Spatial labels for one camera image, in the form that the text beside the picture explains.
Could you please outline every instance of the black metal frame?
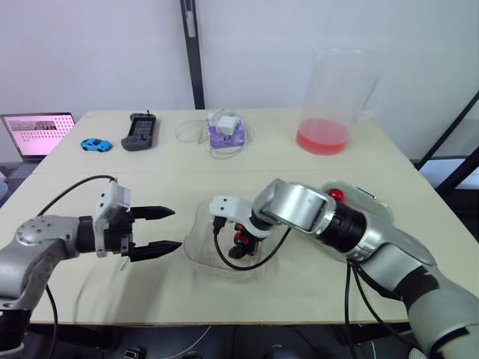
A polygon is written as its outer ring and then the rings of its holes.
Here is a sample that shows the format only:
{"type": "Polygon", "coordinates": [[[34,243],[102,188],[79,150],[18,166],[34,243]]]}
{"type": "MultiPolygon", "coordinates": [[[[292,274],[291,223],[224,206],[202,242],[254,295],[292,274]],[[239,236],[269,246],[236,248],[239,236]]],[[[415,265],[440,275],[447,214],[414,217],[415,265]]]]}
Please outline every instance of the black metal frame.
{"type": "Polygon", "coordinates": [[[449,175],[440,185],[436,187],[437,193],[441,197],[450,194],[463,180],[479,167],[479,147],[449,175]]]}
{"type": "Polygon", "coordinates": [[[456,120],[454,120],[454,122],[444,131],[444,133],[439,138],[439,140],[437,140],[437,142],[424,155],[424,157],[418,163],[416,163],[414,165],[416,167],[416,170],[419,171],[426,164],[426,162],[429,161],[433,157],[433,154],[442,146],[442,144],[451,135],[451,133],[456,129],[456,127],[459,126],[461,121],[468,114],[468,112],[471,111],[472,106],[475,105],[475,103],[478,101],[478,99],[479,99],[479,91],[476,92],[476,94],[471,98],[471,100],[468,102],[466,107],[460,112],[460,114],[457,115],[456,120]]]}
{"type": "Polygon", "coordinates": [[[183,30],[185,32],[186,52],[188,54],[189,75],[192,80],[193,99],[195,109],[204,110],[203,77],[201,75],[200,43],[198,41],[198,22],[196,21],[195,0],[180,0],[181,18],[183,19],[183,30]],[[194,33],[188,29],[186,14],[192,13],[194,21],[194,33]]]}
{"type": "MultiPolygon", "coordinates": [[[[120,339],[112,334],[113,327],[98,325],[95,328],[99,330],[96,331],[79,325],[60,324],[58,325],[58,340],[99,350],[113,349],[120,339]]],[[[30,324],[28,332],[51,337],[53,335],[53,325],[30,324]]]]}

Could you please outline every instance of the red object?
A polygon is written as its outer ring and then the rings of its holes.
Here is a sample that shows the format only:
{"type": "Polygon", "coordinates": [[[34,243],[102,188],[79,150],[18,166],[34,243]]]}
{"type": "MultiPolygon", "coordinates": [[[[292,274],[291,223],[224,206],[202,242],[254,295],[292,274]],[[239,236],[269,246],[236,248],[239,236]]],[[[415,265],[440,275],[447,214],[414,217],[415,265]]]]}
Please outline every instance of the red object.
{"type": "Polygon", "coordinates": [[[330,189],[328,194],[333,197],[337,202],[345,204],[344,202],[344,193],[337,188],[330,189]]]}
{"type": "Polygon", "coordinates": [[[303,121],[296,134],[296,142],[308,152],[334,155],[341,152],[350,137],[346,127],[322,118],[303,121]]]}
{"type": "Polygon", "coordinates": [[[243,245],[247,245],[249,243],[249,240],[246,237],[242,236],[242,234],[240,232],[237,232],[234,235],[234,243],[237,244],[237,245],[239,243],[241,243],[243,245]]]}

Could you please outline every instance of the black pole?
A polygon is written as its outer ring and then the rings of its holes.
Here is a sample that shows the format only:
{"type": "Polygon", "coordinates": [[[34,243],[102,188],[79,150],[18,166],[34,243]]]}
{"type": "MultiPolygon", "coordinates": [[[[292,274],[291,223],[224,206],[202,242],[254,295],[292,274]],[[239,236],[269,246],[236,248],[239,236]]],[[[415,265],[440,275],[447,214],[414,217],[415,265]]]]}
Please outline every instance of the black pole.
{"type": "Polygon", "coordinates": [[[180,0],[180,5],[195,108],[204,110],[203,77],[201,75],[200,43],[198,41],[195,0],[180,0]]]}
{"type": "Polygon", "coordinates": [[[456,120],[448,127],[448,129],[445,130],[445,132],[442,134],[442,136],[437,140],[437,142],[431,147],[429,152],[424,155],[421,161],[415,164],[416,170],[420,170],[427,161],[433,157],[433,154],[438,150],[438,148],[441,147],[441,145],[446,141],[446,139],[449,137],[449,135],[456,129],[456,127],[460,124],[460,122],[463,120],[463,118],[467,115],[469,111],[471,111],[472,106],[475,105],[475,103],[479,99],[479,91],[476,92],[474,97],[471,98],[471,101],[466,105],[466,107],[461,111],[460,114],[457,115],[456,120]]]}
{"type": "Polygon", "coordinates": [[[437,186],[436,191],[441,197],[447,196],[458,185],[461,184],[476,168],[479,167],[479,147],[475,149],[471,155],[449,175],[440,185],[437,186]]]}

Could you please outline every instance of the black cable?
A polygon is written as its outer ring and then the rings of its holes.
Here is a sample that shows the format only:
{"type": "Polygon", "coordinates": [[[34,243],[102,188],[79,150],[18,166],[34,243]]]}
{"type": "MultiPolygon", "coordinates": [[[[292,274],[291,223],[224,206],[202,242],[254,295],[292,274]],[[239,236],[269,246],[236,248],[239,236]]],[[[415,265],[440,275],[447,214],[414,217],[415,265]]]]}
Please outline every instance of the black cable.
{"type": "Polygon", "coordinates": [[[353,336],[351,335],[350,326],[350,283],[351,283],[351,264],[347,263],[346,270],[346,286],[344,287],[344,322],[346,323],[346,339],[350,348],[350,354],[353,359],[358,359],[358,353],[354,348],[353,336]]]}
{"type": "MultiPolygon", "coordinates": [[[[106,178],[111,181],[116,180],[113,176],[109,176],[108,174],[99,174],[96,176],[91,176],[91,177],[82,179],[81,181],[78,181],[74,185],[71,185],[70,187],[65,189],[57,197],[51,200],[46,206],[44,206],[44,208],[38,213],[37,216],[44,215],[45,212],[48,211],[55,203],[57,203],[64,195],[66,195],[68,192],[72,191],[76,187],[82,185],[83,183],[86,183],[92,180],[98,180],[100,178],[106,178]]],[[[57,305],[55,303],[55,299],[53,298],[52,291],[50,290],[50,287],[48,286],[48,284],[46,285],[45,290],[50,300],[50,304],[52,305],[52,311],[53,311],[53,336],[52,336],[52,343],[50,344],[50,349],[48,351],[48,356],[47,356],[48,359],[52,359],[53,352],[55,351],[55,347],[57,346],[57,342],[58,342],[58,311],[57,311],[57,305]]]]}
{"type": "Polygon", "coordinates": [[[50,344],[50,349],[48,351],[48,359],[53,358],[53,352],[55,351],[55,347],[57,346],[58,342],[58,311],[57,311],[57,304],[55,303],[55,299],[53,298],[52,291],[48,284],[46,285],[46,294],[48,295],[48,299],[50,300],[50,304],[52,305],[52,312],[53,312],[53,336],[52,336],[52,343],[50,344]]]}
{"type": "Polygon", "coordinates": [[[298,329],[295,327],[290,327],[293,329],[304,341],[306,344],[309,345],[309,347],[313,350],[314,353],[316,353],[318,359],[324,358],[324,353],[322,353],[318,348],[316,348],[312,342],[309,341],[309,339],[298,329]]]}
{"type": "Polygon", "coordinates": [[[89,182],[91,180],[97,180],[99,178],[106,178],[108,180],[111,180],[111,181],[115,181],[115,178],[113,176],[109,176],[108,174],[99,174],[99,175],[96,175],[96,176],[91,176],[91,177],[87,177],[85,179],[82,179],[81,181],[78,181],[77,183],[75,183],[74,185],[68,187],[67,189],[65,189],[63,192],[61,192],[57,197],[55,197],[52,201],[50,201],[50,203],[48,203],[46,206],[44,206],[44,208],[38,213],[37,216],[39,215],[44,215],[46,211],[48,211],[50,209],[51,206],[53,206],[55,203],[58,202],[58,200],[60,200],[64,195],[66,195],[68,192],[72,191],[73,189],[75,189],[76,187],[78,187],[79,185],[82,185],[83,183],[86,183],[86,182],[89,182]]]}
{"type": "Polygon", "coordinates": [[[218,234],[216,233],[213,233],[213,240],[215,242],[215,248],[216,248],[216,251],[218,252],[218,255],[219,257],[222,259],[223,263],[226,264],[228,267],[232,268],[232,269],[236,269],[237,271],[251,271],[252,269],[256,269],[258,267],[261,267],[264,263],[268,262],[271,258],[273,258],[273,256],[276,254],[276,252],[279,250],[279,248],[281,248],[281,246],[283,245],[284,241],[286,240],[286,237],[288,234],[290,234],[290,231],[291,231],[291,228],[288,228],[284,234],[283,234],[283,237],[281,238],[281,241],[279,241],[279,243],[276,245],[275,249],[272,250],[272,252],[268,255],[268,257],[266,257],[264,260],[262,260],[261,262],[258,262],[252,266],[249,266],[249,267],[239,267],[239,266],[236,266],[234,265],[233,263],[231,263],[222,253],[222,250],[221,248],[219,247],[219,244],[218,244],[218,234]]]}
{"type": "Polygon", "coordinates": [[[357,269],[354,265],[348,263],[348,265],[353,269],[353,275],[354,275],[354,280],[356,281],[356,285],[358,286],[358,289],[359,289],[359,293],[361,294],[361,297],[362,297],[362,300],[364,301],[364,304],[366,304],[366,307],[369,309],[370,313],[373,315],[373,317],[378,321],[379,324],[381,324],[384,329],[386,329],[391,335],[393,335],[394,337],[396,337],[397,339],[399,339],[401,342],[407,344],[408,346],[411,346],[413,348],[416,348],[417,350],[421,351],[422,352],[422,349],[417,345],[415,344],[414,342],[412,342],[411,340],[408,340],[406,339],[404,336],[400,335],[399,333],[397,333],[390,325],[388,325],[387,323],[385,323],[381,317],[379,317],[377,315],[377,313],[374,311],[373,307],[371,306],[371,304],[369,303],[365,293],[364,293],[364,290],[362,289],[362,285],[361,285],[361,282],[359,281],[359,276],[358,276],[358,272],[357,272],[357,269]]]}

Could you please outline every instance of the red button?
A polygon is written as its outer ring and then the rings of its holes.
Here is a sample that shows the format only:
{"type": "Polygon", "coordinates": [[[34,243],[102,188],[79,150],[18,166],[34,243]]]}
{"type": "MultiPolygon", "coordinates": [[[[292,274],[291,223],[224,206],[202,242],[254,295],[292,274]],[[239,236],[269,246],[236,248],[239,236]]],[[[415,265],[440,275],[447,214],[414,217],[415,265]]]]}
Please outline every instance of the red button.
{"type": "Polygon", "coordinates": [[[344,203],[344,193],[337,188],[330,189],[328,194],[333,197],[337,202],[345,204],[344,203]]]}

